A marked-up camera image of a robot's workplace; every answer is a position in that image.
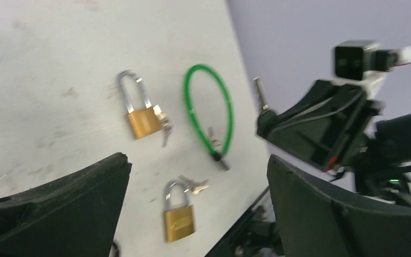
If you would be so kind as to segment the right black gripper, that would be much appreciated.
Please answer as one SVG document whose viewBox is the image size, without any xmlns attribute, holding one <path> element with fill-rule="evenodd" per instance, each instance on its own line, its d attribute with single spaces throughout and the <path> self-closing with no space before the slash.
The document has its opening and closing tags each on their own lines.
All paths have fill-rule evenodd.
<svg viewBox="0 0 411 257">
<path fill-rule="evenodd" d="M 319 170 L 350 166 L 367 144 L 364 130 L 383 103 L 357 85 L 316 80 L 294 106 L 269 108 L 257 119 L 256 134 Z"/>
</svg>

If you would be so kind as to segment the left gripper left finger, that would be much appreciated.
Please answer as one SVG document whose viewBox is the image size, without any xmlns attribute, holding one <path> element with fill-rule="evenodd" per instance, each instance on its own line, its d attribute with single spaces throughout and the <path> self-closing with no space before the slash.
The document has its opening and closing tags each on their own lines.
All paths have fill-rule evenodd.
<svg viewBox="0 0 411 257">
<path fill-rule="evenodd" d="M 119 256 L 114 236 L 131 168 L 115 153 L 0 198 L 0 256 Z"/>
</svg>

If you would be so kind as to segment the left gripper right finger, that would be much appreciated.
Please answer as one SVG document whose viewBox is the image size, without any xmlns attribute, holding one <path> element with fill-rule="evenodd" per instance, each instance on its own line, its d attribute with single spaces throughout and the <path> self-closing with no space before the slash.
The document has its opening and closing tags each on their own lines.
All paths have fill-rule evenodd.
<svg viewBox="0 0 411 257">
<path fill-rule="evenodd" d="M 411 257 L 411 208 L 350 192 L 276 155 L 267 179 L 286 256 Z"/>
</svg>

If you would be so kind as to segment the black head key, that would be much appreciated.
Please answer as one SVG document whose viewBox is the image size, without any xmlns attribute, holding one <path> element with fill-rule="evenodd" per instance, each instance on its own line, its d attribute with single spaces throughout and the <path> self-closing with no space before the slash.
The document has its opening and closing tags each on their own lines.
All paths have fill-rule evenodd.
<svg viewBox="0 0 411 257">
<path fill-rule="evenodd" d="M 257 94 L 257 99 L 258 99 L 258 108 L 260 113 L 264 113 L 267 110 L 269 110 L 269 104 L 264 96 L 263 92 L 263 85 L 262 85 L 262 80 L 260 77 L 254 78 L 254 86 Z"/>
</svg>

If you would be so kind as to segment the brass padlock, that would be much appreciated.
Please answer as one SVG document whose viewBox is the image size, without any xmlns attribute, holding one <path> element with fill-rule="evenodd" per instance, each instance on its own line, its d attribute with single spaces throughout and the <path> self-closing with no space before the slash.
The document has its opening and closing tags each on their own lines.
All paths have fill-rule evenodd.
<svg viewBox="0 0 411 257">
<path fill-rule="evenodd" d="M 136 82 L 141 99 L 144 101 L 144 108 L 134 109 L 130 95 L 128 94 L 124 84 L 125 77 L 131 77 Z M 162 126 L 155 111 L 159 106 L 152 105 L 144 81 L 140 75 L 133 70 L 125 70 L 118 74 L 117 81 L 118 86 L 124 96 L 124 101 L 128 112 L 127 118 L 130 122 L 135 138 L 141 139 L 160 131 Z"/>
<path fill-rule="evenodd" d="M 175 186 L 183 190 L 184 201 L 180 207 L 174 208 L 171 202 L 171 192 Z M 172 179 L 164 188 L 164 227 L 167 243 L 183 239 L 195 232 L 193 205 L 188 185 L 181 180 Z"/>
</svg>

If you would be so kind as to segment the padlock keys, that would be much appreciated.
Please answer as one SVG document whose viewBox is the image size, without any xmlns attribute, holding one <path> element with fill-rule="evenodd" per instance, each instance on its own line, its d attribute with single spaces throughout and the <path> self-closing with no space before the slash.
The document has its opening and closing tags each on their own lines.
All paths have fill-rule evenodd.
<svg viewBox="0 0 411 257">
<path fill-rule="evenodd" d="M 188 185 L 188 188 L 190 189 L 192 195 L 197 195 L 209 187 L 207 179 L 202 182 L 197 182 L 183 175 L 180 175 L 179 179 L 181 179 L 184 183 Z"/>
<path fill-rule="evenodd" d="M 159 105 L 154 106 L 154 113 L 158 118 L 161 125 L 161 130 L 163 131 L 162 147 L 166 147 L 166 145 L 168 144 L 169 136 L 172 134 L 173 123 L 169 116 L 161 110 Z"/>
</svg>

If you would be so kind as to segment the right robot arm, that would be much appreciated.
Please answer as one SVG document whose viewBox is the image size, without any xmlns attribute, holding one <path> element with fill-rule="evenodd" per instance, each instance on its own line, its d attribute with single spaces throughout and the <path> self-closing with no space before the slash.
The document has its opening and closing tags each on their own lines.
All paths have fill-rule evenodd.
<svg viewBox="0 0 411 257">
<path fill-rule="evenodd" d="M 366 127 L 384 105 L 360 85 L 316 80 L 298 103 L 278 114 L 265 99 L 261 79 L 254 84 L 259 137 L 318 170 L 333 171 L 333 180 L 352 172 L 360 195 L 411 207 L 411 114 L 378 121 L 368 136 Z"/>
</svg>

